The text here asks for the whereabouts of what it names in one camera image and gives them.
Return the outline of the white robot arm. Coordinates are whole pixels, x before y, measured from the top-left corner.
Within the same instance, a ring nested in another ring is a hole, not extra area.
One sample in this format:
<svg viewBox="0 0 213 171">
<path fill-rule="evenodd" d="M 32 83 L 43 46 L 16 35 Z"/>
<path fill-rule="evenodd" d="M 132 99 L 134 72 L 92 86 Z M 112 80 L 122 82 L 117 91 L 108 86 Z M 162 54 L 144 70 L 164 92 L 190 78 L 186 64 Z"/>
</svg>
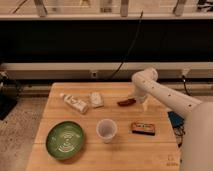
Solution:
<svg viewBox="0 0 213 171">
<path fill-rule="evenodd" d="M 134 96 L 144 101 L 150 94 L 185 120 L 180 171 L 213 171 L 213 102 L 175 91 L 157 79 L 154 68 L 133 74 Z"/>
</svg>

